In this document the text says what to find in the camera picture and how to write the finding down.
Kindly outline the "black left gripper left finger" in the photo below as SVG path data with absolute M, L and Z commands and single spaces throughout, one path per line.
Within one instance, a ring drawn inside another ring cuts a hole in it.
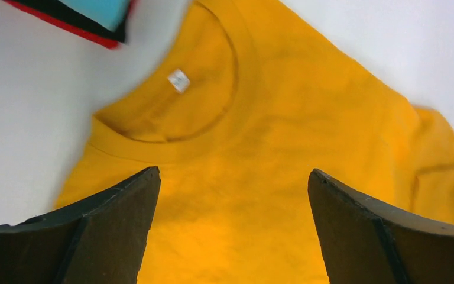
M 160 172 L 117 185 L 17 225 L 0 225 L 0 283 L 135 283 Z

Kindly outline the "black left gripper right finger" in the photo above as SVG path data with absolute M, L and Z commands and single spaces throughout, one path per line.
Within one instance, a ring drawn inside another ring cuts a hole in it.
M 314 169 L 308 196 L 330 283 L 454 283 L 454 225 Z

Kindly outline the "yellow t-shirt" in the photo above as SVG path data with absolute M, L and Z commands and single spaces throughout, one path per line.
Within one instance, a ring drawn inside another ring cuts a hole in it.
M 454 224 L 454 132 L 279 1 L 193 1 L 161 66 L 98 111 L 61 208 L 158 166 L 139 283 L 328 283 L 318 168 Z

